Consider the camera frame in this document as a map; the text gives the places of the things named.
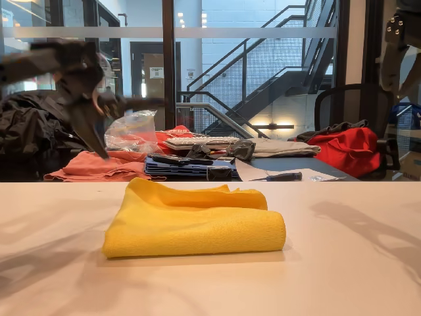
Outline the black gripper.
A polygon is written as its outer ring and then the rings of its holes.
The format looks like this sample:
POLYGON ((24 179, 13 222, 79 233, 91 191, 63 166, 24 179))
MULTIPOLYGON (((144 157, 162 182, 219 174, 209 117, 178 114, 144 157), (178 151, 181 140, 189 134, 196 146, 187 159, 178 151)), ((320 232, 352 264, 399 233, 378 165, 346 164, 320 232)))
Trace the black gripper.
POLYGON ((100 113, 119 119, 129 110, 155 111, 165 106, 164 99, 159 98, 124 97, 111 92, 99 94, 97 87, 104 72, 93 42, 59 43, 57 56, 62 68, 55 74, 55 80, 57 90, 68 102, 66 110, 70 123, 77 135, 102 159, 108 159, 109 155, 96 129, 99 123, 103 123, 100 113))
POLYGON ((385 27, 385 53, 381 66, 382 88, 398 93, 399 99, 410 97, 420 84, 420 49, 407 77, 400 85, 401 63, 411 46, 420 46, 420 0, 397 0, 397 13, 385 27))

